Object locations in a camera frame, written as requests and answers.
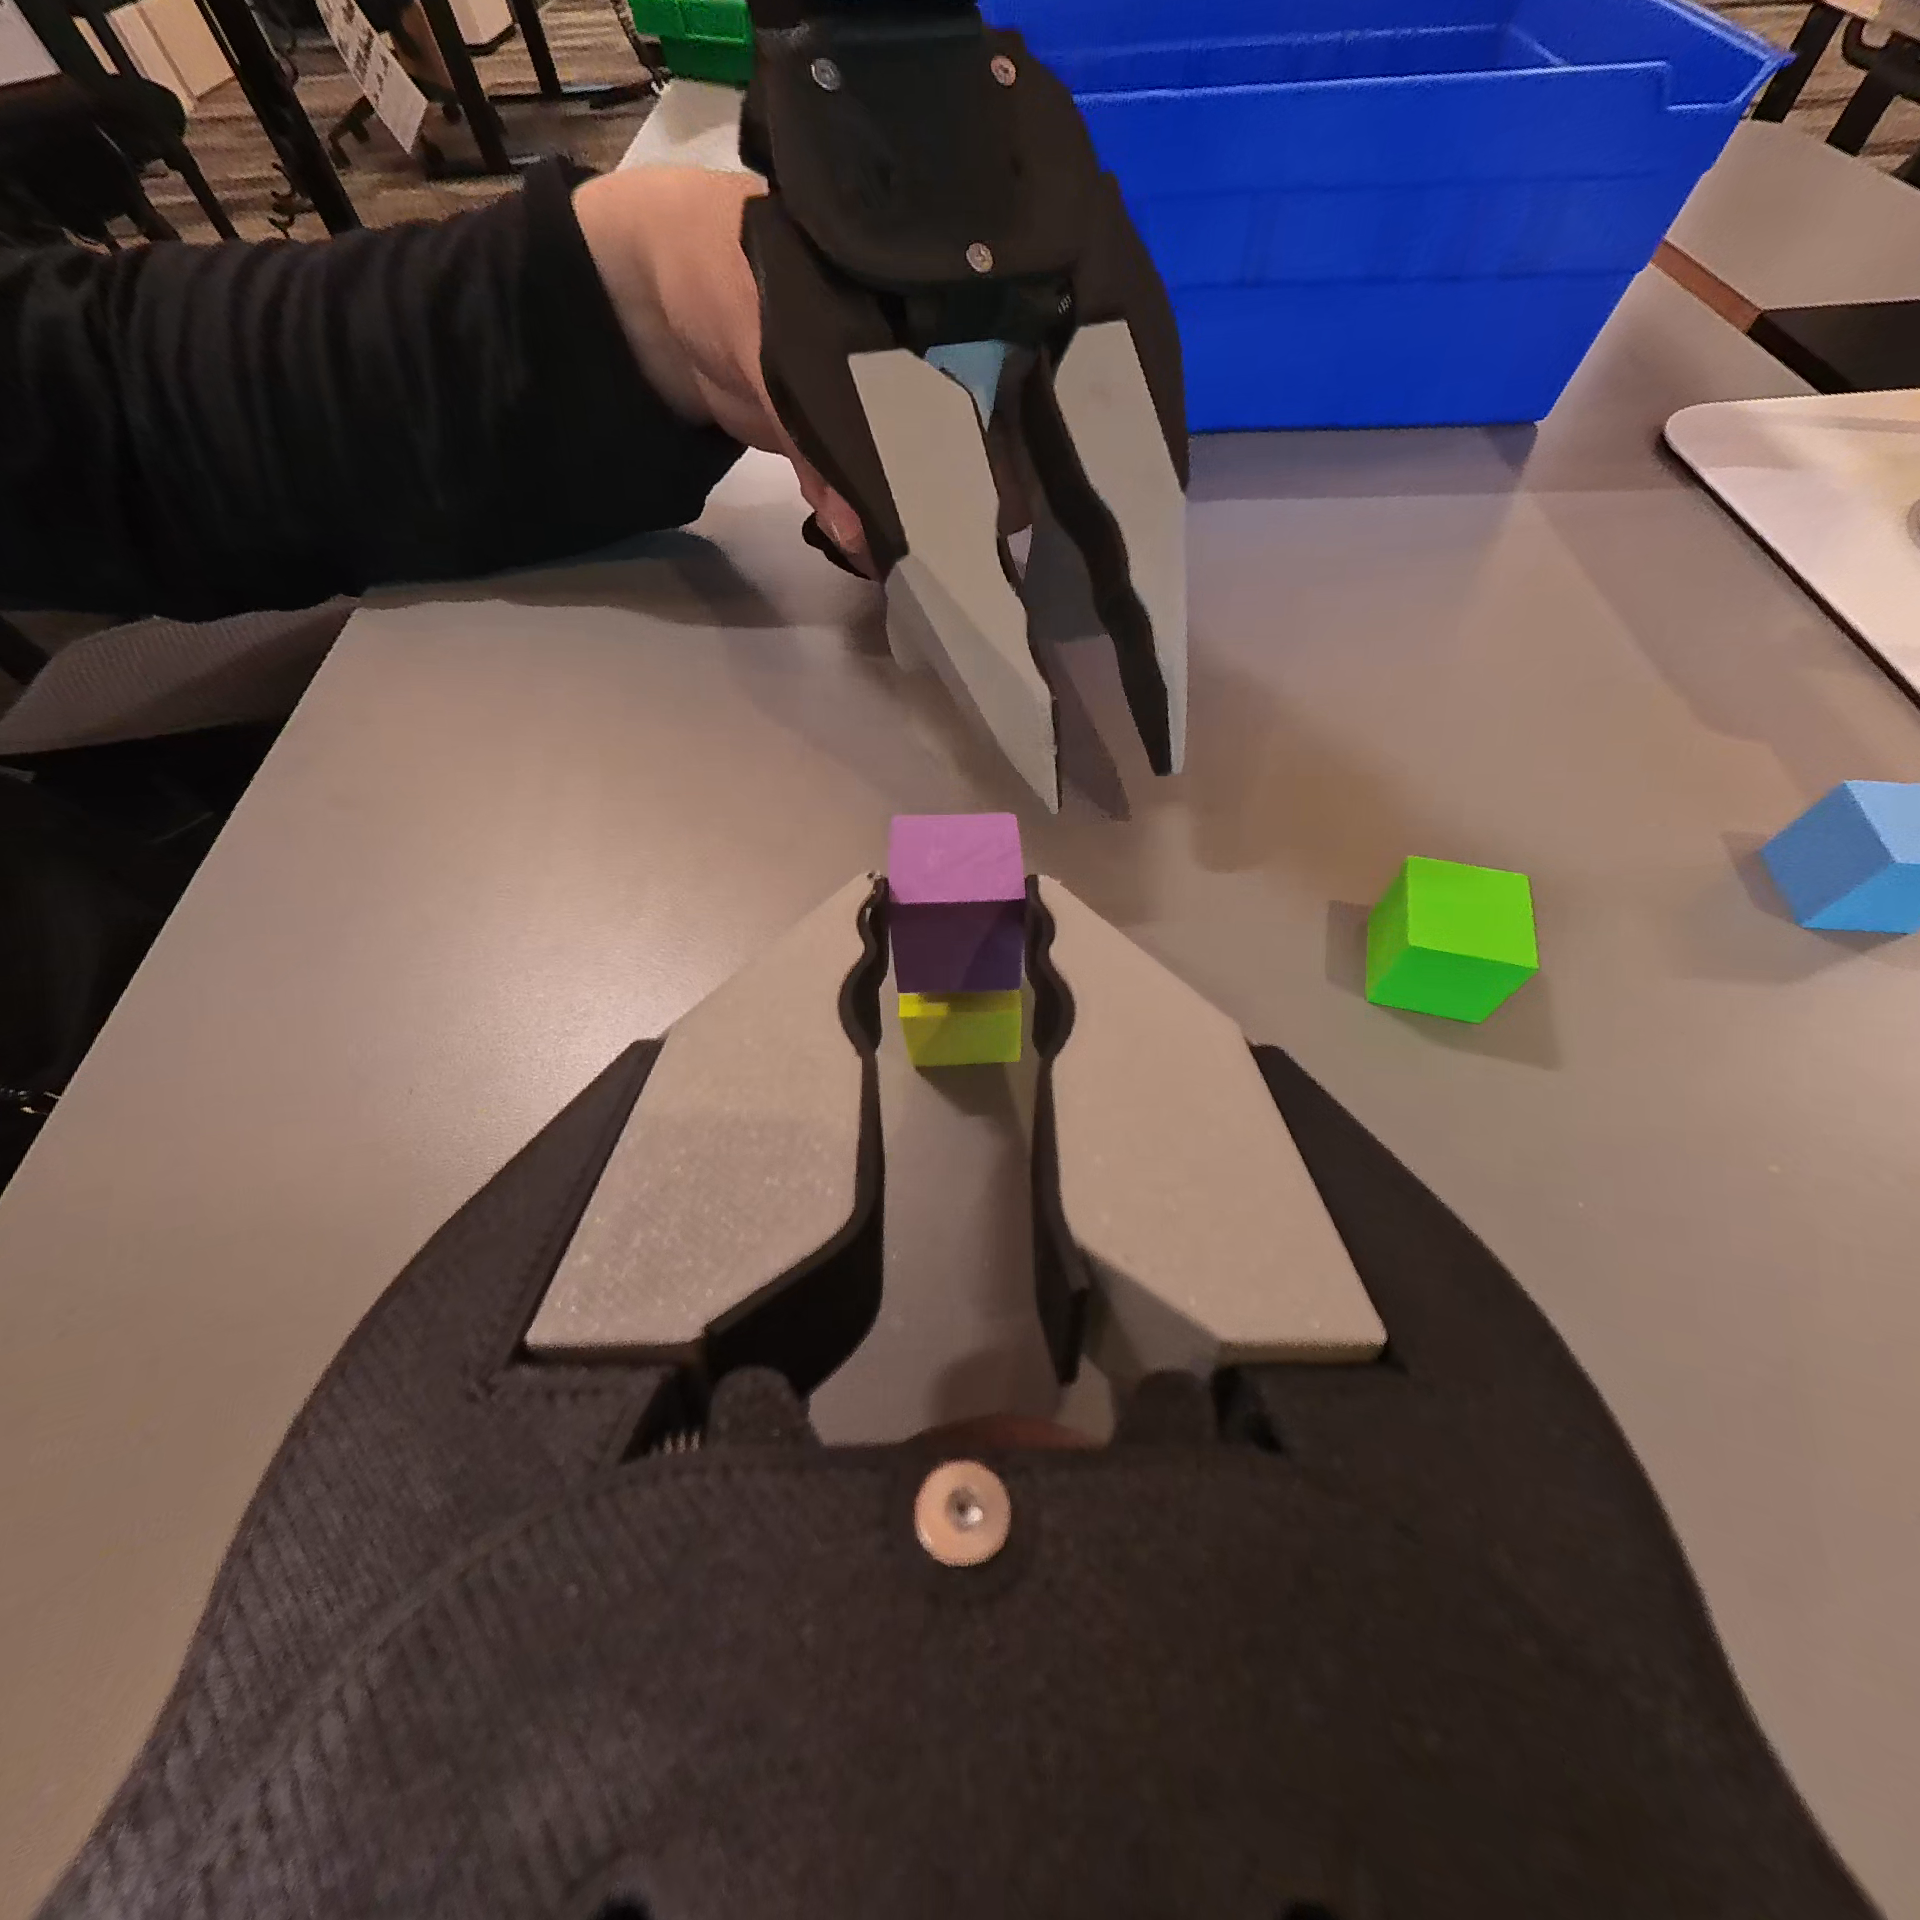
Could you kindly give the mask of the white paper tag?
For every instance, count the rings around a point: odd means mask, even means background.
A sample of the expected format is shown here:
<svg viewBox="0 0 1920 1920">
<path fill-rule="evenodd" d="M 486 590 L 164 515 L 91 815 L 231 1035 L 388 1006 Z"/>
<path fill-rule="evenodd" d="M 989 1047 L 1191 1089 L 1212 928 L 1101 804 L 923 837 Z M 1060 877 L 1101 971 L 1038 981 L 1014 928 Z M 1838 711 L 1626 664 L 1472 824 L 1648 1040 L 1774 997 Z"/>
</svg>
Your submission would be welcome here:
<svg viewBox="0 0 1920 1920">
<path fill-rule="evenodd" d="M 398 5 L 315 3 L 314 8 L 356 85 L 355 107 L 327 131 L 327 152 L 348 165 L 343 142 L 366 144 L 373 120 L 383 125 L 402 152 L 414 152 L 428 97 L 395 53 Z"/>
</svg>

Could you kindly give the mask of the green foam cube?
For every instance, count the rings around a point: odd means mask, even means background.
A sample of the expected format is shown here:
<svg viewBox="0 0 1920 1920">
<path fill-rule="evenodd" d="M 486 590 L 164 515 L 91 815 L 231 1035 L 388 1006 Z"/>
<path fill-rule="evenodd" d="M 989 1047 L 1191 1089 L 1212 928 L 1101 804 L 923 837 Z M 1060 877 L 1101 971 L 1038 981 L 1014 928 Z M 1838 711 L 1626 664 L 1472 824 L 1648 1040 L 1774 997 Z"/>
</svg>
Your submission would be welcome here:
<svg viewBox="0 0 1920 1920">
<path fill-rule="evenodd" d="M 1541 971 L 1530 876 L 1407 855 L 1364 929 L 1364 999 L 1482 1024 Z"/>
</svg>

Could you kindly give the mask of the blue foam cube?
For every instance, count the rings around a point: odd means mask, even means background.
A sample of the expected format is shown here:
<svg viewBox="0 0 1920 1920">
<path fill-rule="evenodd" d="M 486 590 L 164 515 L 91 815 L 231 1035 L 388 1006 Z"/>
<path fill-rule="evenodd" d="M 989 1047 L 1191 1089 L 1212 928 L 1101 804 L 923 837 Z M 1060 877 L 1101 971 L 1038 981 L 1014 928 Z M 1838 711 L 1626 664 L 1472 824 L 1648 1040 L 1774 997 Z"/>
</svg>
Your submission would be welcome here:
<svg viewBox="0 0 1920 1920">
<path fill-rule="evenodd" d="M 1918 929 L 1918 784 L 1843 781 L 1759 848 L 1800 928 Z"/>
</svg>

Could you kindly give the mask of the person's left hand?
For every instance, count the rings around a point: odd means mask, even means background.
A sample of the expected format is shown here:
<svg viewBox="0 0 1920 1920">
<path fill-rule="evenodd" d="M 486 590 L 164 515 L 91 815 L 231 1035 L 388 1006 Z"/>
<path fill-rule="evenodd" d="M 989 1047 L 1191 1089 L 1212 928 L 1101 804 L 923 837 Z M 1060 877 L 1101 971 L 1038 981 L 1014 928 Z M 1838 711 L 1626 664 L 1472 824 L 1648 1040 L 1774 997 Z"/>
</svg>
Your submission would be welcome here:
<svg viewBox="0 0 1920 1920">
<path fill-rule="evenodd" d="M 802 457 L 763 383 L 762 297 L 742 247 L 744 209 L 763 193 L 754 173 L 648 165 L 580 182 L 570 203 L 658 397 L 783 459 L 842 561 L 876 577 L 856 515 Z"/>
</svg>

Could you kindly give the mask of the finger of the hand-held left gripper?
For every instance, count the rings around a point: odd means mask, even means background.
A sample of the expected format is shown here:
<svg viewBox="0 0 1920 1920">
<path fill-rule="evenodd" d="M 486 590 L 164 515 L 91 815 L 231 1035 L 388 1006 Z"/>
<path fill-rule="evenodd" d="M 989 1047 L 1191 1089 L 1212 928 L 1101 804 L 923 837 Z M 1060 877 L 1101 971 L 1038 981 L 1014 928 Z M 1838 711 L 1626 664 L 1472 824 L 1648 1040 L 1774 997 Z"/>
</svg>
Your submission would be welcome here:
<svg viewBox="0 0 1920 1920">
<path fill-rule="evenodd" d="M 1027 553 L 1038 655 L 1107 635 L 1144 759 L 1183 771 L 1188 739 L 1187 491 L 1125 320 L 1074 331 L 1027 383 L 1040 486 Z"/>
<path fill-rule="evenodd" d="M 903 534 L 886 628 L 971 709 L 1046 812 L 1063 803 L 1058 712 L 1000 561 L 1000 497 L 968 387 L 903 349 L 847 361 Z"/>
</svg>

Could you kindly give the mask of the green plastic bin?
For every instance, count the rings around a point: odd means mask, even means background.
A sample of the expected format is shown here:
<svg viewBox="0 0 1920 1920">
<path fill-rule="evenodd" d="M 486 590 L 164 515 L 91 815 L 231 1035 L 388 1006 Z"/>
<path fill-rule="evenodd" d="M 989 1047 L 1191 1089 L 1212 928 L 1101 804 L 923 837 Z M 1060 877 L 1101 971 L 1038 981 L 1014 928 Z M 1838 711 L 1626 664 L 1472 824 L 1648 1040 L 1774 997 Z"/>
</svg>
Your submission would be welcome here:
<svg viewBox="0 0 1920 1920">
<path fill-rule="evenodd" d="M 754 62 L 747 3 L 629 3 L 629 13 L 639 54 L 655 72 L 747 86 Z"/>
</svg>

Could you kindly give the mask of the yellow foam cube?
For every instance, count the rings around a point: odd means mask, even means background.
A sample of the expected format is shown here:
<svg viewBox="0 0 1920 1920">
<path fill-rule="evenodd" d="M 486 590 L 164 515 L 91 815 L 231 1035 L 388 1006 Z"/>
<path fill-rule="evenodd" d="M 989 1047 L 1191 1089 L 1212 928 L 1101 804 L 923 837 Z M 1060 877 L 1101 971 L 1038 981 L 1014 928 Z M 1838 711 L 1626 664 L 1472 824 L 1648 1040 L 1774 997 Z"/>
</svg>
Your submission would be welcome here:
<svg viewBox="0 0 1920 1920">
<path fill-rule="evenodd" d="M 1023 992 L 901 992 L 895 1016 L 907 1061 L 920 1072 L 1016 1064 L 1023 1056 Z"/>
</svg>

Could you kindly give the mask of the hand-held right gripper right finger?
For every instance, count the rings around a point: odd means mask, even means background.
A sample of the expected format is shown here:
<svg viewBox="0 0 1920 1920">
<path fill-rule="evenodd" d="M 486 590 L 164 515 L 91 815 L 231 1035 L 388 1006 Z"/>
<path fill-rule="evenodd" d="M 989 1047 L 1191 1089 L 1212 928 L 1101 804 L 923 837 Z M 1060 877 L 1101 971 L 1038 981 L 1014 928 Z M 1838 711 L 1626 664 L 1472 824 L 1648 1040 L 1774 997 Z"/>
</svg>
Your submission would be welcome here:
<svg viewBox="0 0 1920 1920">
<path fill-rule="evenodd" d="M 1035 1285 L 1066 1384 L 1368 1361 L 1384 1325 L 1235 1019 L 1031 879 Z"/>
</svg>

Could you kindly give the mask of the purple foam cube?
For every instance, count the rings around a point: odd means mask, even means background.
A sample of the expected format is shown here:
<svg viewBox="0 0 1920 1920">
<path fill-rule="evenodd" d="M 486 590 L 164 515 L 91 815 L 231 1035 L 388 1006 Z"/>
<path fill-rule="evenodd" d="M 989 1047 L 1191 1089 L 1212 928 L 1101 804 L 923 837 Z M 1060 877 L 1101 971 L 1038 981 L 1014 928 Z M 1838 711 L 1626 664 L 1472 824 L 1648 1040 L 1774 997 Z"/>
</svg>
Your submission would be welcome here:
<svg viewBox="0 0 1920 1920">
<path fill-rule="evenodd" d="M 1023 851 L 1012 812 L 898 813 L 886 833 L 901 992 L 1012 992 L 1023 981 Z"/>
</svg>

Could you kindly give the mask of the person's left forearm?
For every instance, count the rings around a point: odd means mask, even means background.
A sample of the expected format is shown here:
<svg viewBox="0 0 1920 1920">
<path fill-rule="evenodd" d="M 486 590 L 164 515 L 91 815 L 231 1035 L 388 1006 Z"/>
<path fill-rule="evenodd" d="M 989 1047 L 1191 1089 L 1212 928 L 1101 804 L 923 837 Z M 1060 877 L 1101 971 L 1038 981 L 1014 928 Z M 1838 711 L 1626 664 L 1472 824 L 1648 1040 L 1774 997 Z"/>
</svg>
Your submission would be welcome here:
<svg viewBox="0 0 1920 1920">
<path fill-rule="evenodd" d="M 742 445 L 639 369 L 576 185 L 310 245 L 7 248 L 5 611 L 307 608 L 700 519 Z"/>
</svg>

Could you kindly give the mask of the blue plastic bin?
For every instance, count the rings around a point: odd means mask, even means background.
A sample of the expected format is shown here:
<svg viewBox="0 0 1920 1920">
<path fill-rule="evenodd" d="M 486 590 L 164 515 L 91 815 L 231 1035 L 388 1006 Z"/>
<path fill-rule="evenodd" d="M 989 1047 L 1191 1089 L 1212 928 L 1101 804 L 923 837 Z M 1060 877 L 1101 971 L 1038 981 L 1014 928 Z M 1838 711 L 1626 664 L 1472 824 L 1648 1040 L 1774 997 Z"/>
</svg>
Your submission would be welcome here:
<svg viewBox="0 0 1920 1920">
<path fill-rule="evenodd" d="M 1784 54 L 1668 3 L 996 3 L 1166 281 L 1188 430 L 1547 419 Z"/>
</svg>

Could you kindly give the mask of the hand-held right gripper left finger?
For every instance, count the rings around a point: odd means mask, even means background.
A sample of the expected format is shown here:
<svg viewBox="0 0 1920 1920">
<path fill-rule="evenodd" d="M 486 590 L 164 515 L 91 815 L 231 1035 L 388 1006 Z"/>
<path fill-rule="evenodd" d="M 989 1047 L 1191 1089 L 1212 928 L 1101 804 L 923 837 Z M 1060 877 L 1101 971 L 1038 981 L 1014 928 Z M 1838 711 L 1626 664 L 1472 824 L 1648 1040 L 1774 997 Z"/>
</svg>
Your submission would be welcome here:
<svg viewBox="0 0 1920 1920">
<path fill-rule="evenodd" d="M 807 1396 L 879 1307 L 883 879 L 860 872 L 662 1035 L 526 1329 Z"/>
</svg>

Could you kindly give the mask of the wooden desk with black legs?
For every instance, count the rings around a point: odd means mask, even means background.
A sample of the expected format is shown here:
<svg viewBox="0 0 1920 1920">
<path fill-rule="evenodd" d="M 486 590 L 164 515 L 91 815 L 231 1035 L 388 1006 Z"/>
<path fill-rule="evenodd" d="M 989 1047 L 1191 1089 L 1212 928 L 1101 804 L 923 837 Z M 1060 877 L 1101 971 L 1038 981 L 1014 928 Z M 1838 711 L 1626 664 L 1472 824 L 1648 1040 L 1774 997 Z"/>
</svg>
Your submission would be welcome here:
<svg viewBox="0 0 1920 1920">
<path fill-rule="evenodd" d="M 508 151 L 498 113 L 466 54 L 466 40 L 450 3 L 419 3 L 419 11 L 438 47 L 438 60 L 459 103 L 464 128 L 476 147 L 476 160 L 454 161 L 448 179 L 514 175 L 516 160 Z"/>
</svg>

